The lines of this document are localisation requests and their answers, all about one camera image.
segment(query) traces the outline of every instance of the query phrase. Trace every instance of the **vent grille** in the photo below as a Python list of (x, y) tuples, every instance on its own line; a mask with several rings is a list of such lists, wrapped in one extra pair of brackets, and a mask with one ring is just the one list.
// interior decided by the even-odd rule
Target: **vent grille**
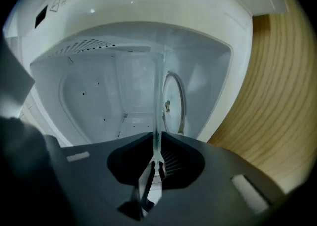
[(128, 117), (128, 114), (125, 114), (124, 117), (123, 117), (123, 121), (122, 123), (124, 123), (125, 119)]
[(176, 174), (187, 165), (186, 154), (171, 142), (162, 142), (161, 154), (165, 161), (166, 177)]
[(102, 40), (98, 39), (84, 39), (79, 42), (73, 42), (72, 44), (64, 44), (61, 46), (61, 48), (58, 48), (56, 50), (53, 49), (50, 51), (50, 53), (47, 55), (47, 57), (52, 57), (52, 56), (57, 56), (60, 54), (65, 54), (65, 53), (80, 53), (88, 50), (93, 50), (93, 49), (100, 49), (100, 48), (105, 48), (105, 47), (113, 47), (115, 44), (105, 42)]

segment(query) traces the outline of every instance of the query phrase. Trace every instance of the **gray plastic part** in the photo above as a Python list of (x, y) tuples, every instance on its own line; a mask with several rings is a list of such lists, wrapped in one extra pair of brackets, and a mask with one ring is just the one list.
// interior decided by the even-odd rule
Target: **gray plastic part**
[(0, 42), (0, 116), (18, 118), (34, 80), (24, 70), (4, 40)]
[[(59, 156), (63, 158), (63, 164), (67, 164), (71, 172), (59, 178), (61, 185), (69, 199), (72, 199), (71, 204), (75, 203), (75, 209), (78, 207), (83, 209), (80, 203), (87, 207), (89, 211), (82, 211), (82, 213), (88, 213), (85, 215), (87, 220), (92, 216), (94, 217), (92, 220), (98, 221), (97, 216), (102, 217), (99, 220), (102, 221), (105, 216), (109, 216), (105, 222), (112, 220), (111, 224), (133, 225), (137, 222), (117, 210), (131, 198), (133, 187), (116, 181), (107, 168), (106, 162), (114, 149), (145, 135), (149, 134), (143, 133), (91, 145), (59, 148), (59, 153), (61, 152)], [(280, 188), (269, 177), (233, 152), (184, 136), (172, 136), (201, 152), (205, 158), (205, 168), (190, 186), (164, 191), (160, 201), (138, 224), (228, 226), (254, 220), (257, 215), (231, 181), (236, 175), (245, 176), (270, 205), (283, 196)], [(89, 153), (88, 157), (70, 163), (66, 160), (67, 156), (86, 151)], [(60, 162), (53, 162), (55, 169), (56, 164), (59, 165)], [(63, 171), (65, 168), (58, 167), (58, 170)], [(71, 188), (69, 181), (73, 182), (78, 190)]]

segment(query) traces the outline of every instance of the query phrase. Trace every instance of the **rectangular slot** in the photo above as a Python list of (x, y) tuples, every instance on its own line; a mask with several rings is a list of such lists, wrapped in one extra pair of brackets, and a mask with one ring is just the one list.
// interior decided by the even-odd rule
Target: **rectangular slot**
[(255, 214), (259, 214), (269, 208), (268, 202), (243, 175), (234, 176), (231, 181), (244, 201), (247, 203), (248, 207)]
[(41, 21), (44, 20), (47, 8), (48, 8), (48, 6), (44, 7), (43, 10), (36, 17), (36, 19), (35, 19), (35, 28), (41, 23)]

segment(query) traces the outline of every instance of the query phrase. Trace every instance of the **wood grain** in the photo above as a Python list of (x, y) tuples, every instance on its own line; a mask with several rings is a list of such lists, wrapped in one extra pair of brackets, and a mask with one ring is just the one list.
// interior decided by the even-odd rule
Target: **wood grain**
[(289, 13), (253, 18), (248, 71), (232, 109), (208, 141), (273, 178), (302, 183), (317, 150), (317, 41), (296, 0)]

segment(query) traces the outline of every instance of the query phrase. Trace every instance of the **black rectangle vent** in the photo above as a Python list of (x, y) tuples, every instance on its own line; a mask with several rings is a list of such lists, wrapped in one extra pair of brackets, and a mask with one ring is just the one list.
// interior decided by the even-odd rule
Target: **black rectangle vent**
[(36, 19), (35, 19), (35, 28), (41, 23), (41, 21), (44, 20), (47, 8), (48, 8), (48, 6), (44, 7), (43, 10), (36, 17)]

